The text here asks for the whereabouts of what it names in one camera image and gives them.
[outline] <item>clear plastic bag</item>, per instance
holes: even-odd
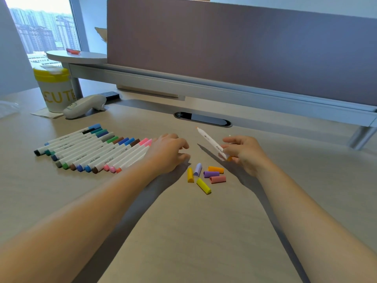
[[[20,106],[17,103],[0,100],[0,119],[20,112]]]

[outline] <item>wooden desk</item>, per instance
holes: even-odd
[[[96,87],[92,93],[99,92]],[[377,250],[376,152],[250,128],[197,125],[158,112],[162,104],[221,111],[223,103],[121,94],[122,102],[107,111],[76,120],[30,115],[45,105],[38,89],[3,98],[19,103],[21,113],[0,119],[0,242],[114,176],[65,171],[48,157],[33,155],[49,139],[101,123],[125,137],[175,132],[190,144],[191,166],[201,162],[204,168],[219,163],[195,126],[217,140],[253,135],[319,204]],[[245,107],[226,111],[257,117]],[[213,185],[212,194],[205,195],[186,182],[185,169],[144,190],[75,282],[301,282],[299,265],[255,179],[227,166],[227,183]]]

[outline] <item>window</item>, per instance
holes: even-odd
[[[81,50],[69,0],[5,1],[32,66],[61,66],[46,51]]]

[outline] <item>yellow lid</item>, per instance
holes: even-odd
[[[69,80],[69,70],[58,66],[35,66],[34,77],[42,82],[63,82]]]

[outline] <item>person's left arm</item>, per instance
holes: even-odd
[[[0,282],[71,282],[160,174],[190,159],[176,134],[154,141],[145,157],[0,247]]]

